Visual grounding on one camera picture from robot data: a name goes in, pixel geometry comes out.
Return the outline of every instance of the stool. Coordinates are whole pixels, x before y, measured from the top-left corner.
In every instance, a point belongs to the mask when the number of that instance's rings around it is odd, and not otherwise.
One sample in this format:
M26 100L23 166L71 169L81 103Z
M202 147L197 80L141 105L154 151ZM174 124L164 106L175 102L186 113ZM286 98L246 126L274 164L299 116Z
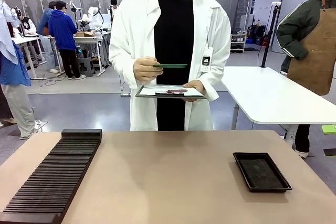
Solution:
M92 77L95 73L95 68L93 67L91 58L77 58L77 64L80 74Z

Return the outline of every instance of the id badge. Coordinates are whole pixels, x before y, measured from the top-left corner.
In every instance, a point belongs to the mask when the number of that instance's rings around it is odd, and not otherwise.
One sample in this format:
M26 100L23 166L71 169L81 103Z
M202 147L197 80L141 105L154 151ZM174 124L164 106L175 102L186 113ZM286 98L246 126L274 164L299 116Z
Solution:
M204 49L204 54L202 57L202 62L201 62L201 72L210 72L210 67L211 67L211 58L212 54L214 53L214 48L213 47L208 47L206 46Z

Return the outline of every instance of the blue hoodie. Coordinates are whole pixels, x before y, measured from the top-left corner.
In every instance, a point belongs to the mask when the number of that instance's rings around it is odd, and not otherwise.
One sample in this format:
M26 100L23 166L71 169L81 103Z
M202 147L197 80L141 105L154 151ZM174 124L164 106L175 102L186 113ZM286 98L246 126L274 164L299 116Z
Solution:
M44 11L43 15L42 15L42 19L40 21L40 23L38 24L37 27L37 33L46 36L46 34L43 33L43 30L45 27L48 27L48 21L49 21L49 17L51 16L51 12L53 11L53 9L48 8Z
M49 33L56 40L58 49L76 51L73 35L77 32L72 19L61 10L54 10L49 18Z

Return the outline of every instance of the white sleeve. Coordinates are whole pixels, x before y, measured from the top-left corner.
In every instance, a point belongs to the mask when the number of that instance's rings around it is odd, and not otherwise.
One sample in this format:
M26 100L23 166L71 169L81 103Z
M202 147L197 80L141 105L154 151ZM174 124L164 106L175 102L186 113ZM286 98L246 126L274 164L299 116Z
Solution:
M129 37L126 30L128 15L127 9L123 9L121 4L113 18L109 60L118 74L124 78L127 85L131 89L137 89L138 85L133 72L135 59L131 56Z
M214 101L219 97L213 85L222 79L224 66L230 56L231 49L231 24L222 8L218 10L217 22L215 24L218 25L213 28L215 32L212 36L212 45L210 45L214 48L210 72L198 78L204 86L209 101Z
M36 27L31 19L28 20L28 23L30 25L30 29L28 30L29 33L35 34L36 33Z

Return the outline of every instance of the green jacket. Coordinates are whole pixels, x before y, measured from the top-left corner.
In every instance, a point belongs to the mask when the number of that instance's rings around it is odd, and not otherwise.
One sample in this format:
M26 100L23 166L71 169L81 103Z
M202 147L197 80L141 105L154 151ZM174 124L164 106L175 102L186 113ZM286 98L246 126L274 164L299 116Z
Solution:
M336 8L336 0L325 0L325 8ZM283 19L277 28L277 37L281 49L287 54L281 70L288 72L290 59L301 60L308 55L302 43L320 20L322 0L307 0L295 8Z

